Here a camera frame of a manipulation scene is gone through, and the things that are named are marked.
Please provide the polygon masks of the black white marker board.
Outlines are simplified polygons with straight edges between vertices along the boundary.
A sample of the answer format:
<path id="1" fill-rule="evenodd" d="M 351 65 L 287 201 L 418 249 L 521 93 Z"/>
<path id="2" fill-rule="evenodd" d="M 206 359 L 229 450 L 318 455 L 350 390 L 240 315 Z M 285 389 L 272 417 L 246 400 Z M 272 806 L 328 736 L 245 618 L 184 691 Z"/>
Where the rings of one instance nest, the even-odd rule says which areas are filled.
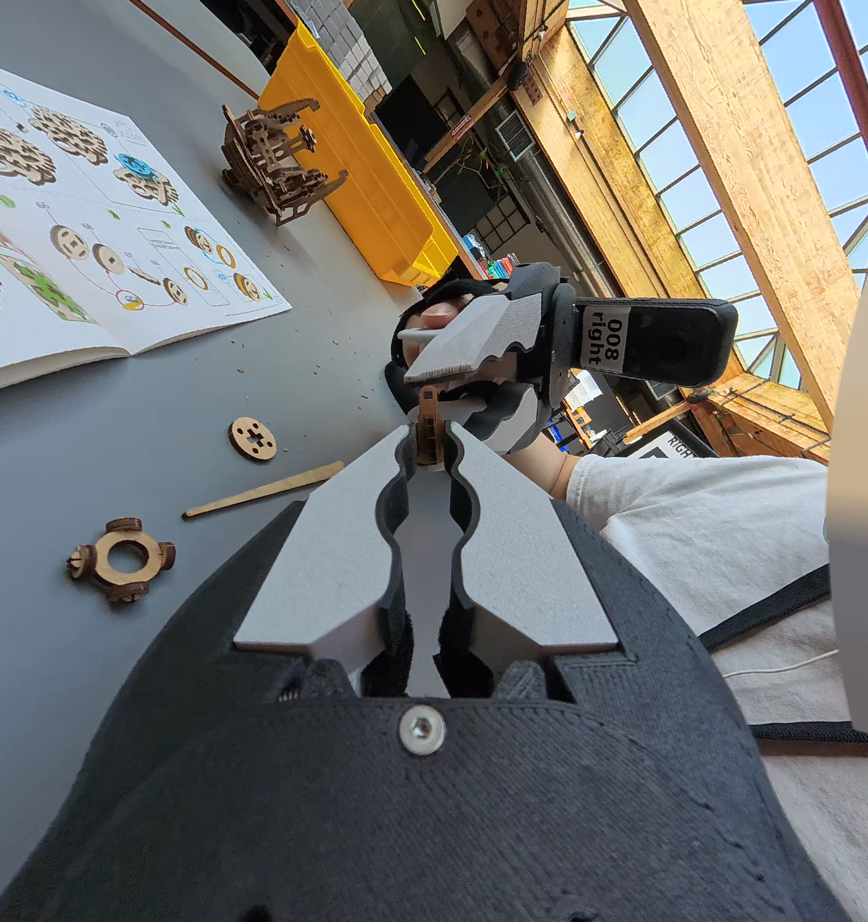
<path id="1" fill-rule="evenodd" d="M 698 437 L 680 420 L 672 420 L 642 436 L 635 443 L 623 444 L 614 456 L 689 459 L 715 458 L 719 455 L 708 442 Z"/>

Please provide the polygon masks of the round wooden disc with cross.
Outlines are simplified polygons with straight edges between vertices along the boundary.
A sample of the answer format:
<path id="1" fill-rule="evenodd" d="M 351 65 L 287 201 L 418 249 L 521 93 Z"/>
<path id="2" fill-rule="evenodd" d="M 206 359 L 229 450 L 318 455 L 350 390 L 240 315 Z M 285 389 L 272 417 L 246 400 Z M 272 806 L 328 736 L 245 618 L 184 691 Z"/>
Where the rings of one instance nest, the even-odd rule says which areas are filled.
<path id="1" fill-rule="evenodd" d="M 242 454 L 258 462 L 277 454 L 277 440 L 270 429 L 251 417 L 239 417 L 229 425 L 229 440 Z"/>

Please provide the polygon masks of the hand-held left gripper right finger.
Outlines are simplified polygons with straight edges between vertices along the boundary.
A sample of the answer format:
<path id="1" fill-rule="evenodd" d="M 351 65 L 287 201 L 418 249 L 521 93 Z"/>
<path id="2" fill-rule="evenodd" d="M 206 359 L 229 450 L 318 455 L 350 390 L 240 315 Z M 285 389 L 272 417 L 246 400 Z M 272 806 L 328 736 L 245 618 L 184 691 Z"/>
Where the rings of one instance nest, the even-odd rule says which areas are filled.
<path id="1" fill-rule="evenodd" d="M 460 424 L 445 432 L 450 513 L 462 536 L 434 660 L 450 696 L 488 697 L 517 661 L 615 650 L 565 508 Z"/>

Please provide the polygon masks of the stack of white boxes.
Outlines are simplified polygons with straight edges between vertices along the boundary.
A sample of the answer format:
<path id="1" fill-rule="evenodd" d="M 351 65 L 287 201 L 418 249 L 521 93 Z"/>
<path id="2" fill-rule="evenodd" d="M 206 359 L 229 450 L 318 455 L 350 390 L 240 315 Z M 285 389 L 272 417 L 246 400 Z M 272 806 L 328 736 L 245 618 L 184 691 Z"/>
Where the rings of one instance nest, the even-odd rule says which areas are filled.
<path id="1" fill-rule="evenodd" d="M 365 108 L 373 110 L 392 90 L 382 65 L 343 1 L 289 1 Z"/>

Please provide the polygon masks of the person's right forearm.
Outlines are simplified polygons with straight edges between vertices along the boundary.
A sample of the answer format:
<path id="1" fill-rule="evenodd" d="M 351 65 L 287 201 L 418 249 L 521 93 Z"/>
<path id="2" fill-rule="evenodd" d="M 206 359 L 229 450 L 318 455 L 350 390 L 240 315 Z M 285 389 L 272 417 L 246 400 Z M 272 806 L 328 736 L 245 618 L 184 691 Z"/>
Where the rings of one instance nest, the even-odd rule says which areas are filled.
<path id="1" fill-rule="evenodd" d="M 578 456 L 561 452 L 543 432 L 532 444 L 505 455 L 504 460 L 559 501 L 566 501 L 568 482 L 579 462 Z"/>

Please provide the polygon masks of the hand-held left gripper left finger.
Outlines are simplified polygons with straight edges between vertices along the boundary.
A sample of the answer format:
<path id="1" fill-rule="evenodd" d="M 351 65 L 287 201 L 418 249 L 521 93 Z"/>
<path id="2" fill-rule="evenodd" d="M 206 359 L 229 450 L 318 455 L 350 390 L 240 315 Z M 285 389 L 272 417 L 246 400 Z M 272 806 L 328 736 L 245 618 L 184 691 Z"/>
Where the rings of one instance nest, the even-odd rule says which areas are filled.
<path id="1" fill-rule="evenodd" d="M 367 696 L 405 695 L 414 633 L 394 533 L 414 473 L 415 427 L 403 425 L 314 490 L 235 645 L 332 659 Z"/>

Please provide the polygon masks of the stacked yellow bins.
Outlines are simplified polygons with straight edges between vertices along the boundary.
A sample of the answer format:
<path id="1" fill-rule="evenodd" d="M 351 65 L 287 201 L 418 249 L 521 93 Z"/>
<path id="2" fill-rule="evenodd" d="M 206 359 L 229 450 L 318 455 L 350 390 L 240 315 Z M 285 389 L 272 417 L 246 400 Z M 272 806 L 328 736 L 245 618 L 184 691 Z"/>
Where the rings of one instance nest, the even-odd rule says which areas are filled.
<path id="1" fill-rule="evenodd" d="M 295 155 L 305 169 L 347 180 L 325 204 L 379 279 L 405 286 L 435 284 L 458 255 L 364 104 L 304 24 L 291 35 L 258 99 L 262 109 L 315 98 L 320 109 L 301 119 L 316 135 L 316 150 Z"/>

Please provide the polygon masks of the assembly instruction booklet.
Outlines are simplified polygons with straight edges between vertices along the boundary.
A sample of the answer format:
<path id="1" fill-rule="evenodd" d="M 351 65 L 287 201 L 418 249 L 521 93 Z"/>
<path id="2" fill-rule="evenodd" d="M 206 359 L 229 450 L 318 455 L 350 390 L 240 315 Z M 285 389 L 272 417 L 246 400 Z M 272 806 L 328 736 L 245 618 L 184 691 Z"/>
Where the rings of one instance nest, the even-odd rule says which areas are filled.
<path id="1" fill-rule="evenodd" d="M 0 389 L 290 308 L 130 118 L 0 69 Z"/>

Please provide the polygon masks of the small forked wooden piece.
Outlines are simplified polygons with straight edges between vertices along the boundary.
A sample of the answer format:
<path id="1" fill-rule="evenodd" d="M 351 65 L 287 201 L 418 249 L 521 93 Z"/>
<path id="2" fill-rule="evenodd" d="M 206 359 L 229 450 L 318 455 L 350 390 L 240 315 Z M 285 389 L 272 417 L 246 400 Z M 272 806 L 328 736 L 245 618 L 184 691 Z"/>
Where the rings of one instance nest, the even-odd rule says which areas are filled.
<path id="1" fill-rule="evenodd" d="M 442 469 L 444 464 L 445 431 L 440 412 L 418 414 L 416 422 L 417 465 Z"/>

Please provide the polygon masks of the wooden mechanical model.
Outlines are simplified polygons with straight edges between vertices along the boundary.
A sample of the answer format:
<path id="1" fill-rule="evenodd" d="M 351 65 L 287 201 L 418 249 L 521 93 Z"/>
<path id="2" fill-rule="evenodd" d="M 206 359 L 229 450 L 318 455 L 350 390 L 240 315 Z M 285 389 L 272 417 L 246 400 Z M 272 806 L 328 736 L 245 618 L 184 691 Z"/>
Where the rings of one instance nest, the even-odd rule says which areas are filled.
<path id="1" fill-rule="evenodd" d="M 299 113 L 320 108 L 317 99 L 302 98 L 273 109 L 250 109 L 236 117 L 222 106 L 228 127 L 221 149 L 229 164 L 223 178 L 263 207 L 277 226 L 302 217 L 348 179 L 347 170 L 330 181 L 321 170 L 285 164 L 297 152 L 315 152 L 316 135 L 302 123 Z"/>

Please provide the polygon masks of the small wooden ring gear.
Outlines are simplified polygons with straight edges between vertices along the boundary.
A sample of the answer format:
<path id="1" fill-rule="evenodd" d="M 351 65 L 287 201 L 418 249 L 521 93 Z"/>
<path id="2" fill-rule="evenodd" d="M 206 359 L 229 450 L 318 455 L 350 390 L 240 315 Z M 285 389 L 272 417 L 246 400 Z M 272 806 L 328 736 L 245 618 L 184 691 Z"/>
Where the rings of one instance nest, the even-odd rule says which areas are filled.
<path id="1" fill-rule="evenodd" d="M 109 602 L 129 604 L 148 594 L 150 582 L 176 556 L 174 544 L 146 534 L 140 518 L 122 516 L 110 520 L 95 543 L 76 546 L 67 569 L 73 580 L 91 578 L 104 587 Z"/>

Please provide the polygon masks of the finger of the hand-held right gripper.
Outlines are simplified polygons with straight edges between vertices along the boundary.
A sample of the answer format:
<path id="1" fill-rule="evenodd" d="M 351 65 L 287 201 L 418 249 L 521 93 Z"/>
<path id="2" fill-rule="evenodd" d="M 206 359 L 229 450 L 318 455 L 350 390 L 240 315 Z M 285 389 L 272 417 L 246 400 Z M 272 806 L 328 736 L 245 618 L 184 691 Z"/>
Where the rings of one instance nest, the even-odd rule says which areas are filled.
<path id="1" fill-rule="evenodd" d="M 541 404 L 533 386 L 468 386 L 438 396 L 444 455 L 507 455 L 532 444 Z M 408 454 L 417 455 L 417 407 L 409 414 Z"/>
<path id="2" fill-rule="evenodd" d="M 510 300 L 503 294 L 474 299 L 451 323 L 428 330 L 428 343 L 405 374 L 406 384 L 464 381 L 501 360 L 512 347 L 530 350 L 543 316 L 541 294 Z"/>

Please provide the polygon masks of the person's right hand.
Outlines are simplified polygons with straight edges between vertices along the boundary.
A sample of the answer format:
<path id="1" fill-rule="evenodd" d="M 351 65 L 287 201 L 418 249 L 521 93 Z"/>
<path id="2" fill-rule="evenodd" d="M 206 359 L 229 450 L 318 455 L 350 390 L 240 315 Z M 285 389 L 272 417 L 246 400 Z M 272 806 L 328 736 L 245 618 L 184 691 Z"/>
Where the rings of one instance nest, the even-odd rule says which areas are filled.
<path id="1" fill-rule="evenodd" d="M 403 368 L 411 367 L 433 342 L 438 331 L 449 326 L 471 300 L 471 295 L 463 295 L 431 304 L 411 314 L 396 332 L 396 352 L 402 356 L 397 364 Z"/>

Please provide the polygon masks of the slim wooden puzzle piece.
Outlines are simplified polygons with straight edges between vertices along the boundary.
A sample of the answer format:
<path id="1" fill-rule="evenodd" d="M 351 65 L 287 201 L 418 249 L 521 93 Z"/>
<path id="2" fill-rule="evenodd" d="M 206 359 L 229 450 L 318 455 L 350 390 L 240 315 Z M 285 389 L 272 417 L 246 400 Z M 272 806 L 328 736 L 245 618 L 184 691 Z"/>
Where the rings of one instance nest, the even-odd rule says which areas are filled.
<path id="1" fill-rule="evenodd" d="M 341 472 L 344 468 L 345 464 L 342 462 L 334 462 L 322 467 L 316 467 L 302 472 L 301 474 L 296 474 L 287 478 L 281 478 L 277 481 L 273 481 L 258 488 L 245 490 L 244 492 L 231 495 L 230 497 L 210 501 L 203 505 L 196 506 L 182 513 L 181 518 L 184 520 L 189 520 L 194 517 L 208 513 L 214 513 L 247 502 L 258 501 L 261 499 L 277 496 L 282 493 L 304 489 L 306 487 L 327 481 L 328 479 L 336 476 L 336 474 Z"/>

